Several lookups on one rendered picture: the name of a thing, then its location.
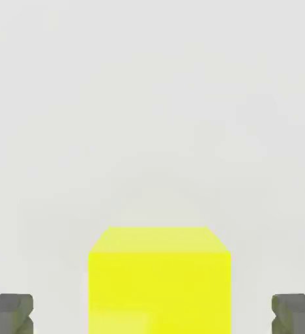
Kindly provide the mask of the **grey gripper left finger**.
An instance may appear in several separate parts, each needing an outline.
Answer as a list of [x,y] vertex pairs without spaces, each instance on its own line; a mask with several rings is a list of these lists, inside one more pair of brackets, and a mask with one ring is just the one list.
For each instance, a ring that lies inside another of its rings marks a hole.
[[0,294],[0,334],[34,334],[31,294]]

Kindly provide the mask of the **small yellow cube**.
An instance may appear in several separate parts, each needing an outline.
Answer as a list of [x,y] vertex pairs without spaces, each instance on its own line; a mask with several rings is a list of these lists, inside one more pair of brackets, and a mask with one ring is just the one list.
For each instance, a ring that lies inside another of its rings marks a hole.
[[110,227],[88,300],[88,334],[231,334],[231,254],[204,226]]

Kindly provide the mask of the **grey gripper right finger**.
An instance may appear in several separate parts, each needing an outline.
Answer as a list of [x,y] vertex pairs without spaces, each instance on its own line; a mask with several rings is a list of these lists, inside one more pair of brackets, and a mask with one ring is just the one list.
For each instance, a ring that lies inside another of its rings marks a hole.
[[272,334],[305,334],[305,294],[272,297]]

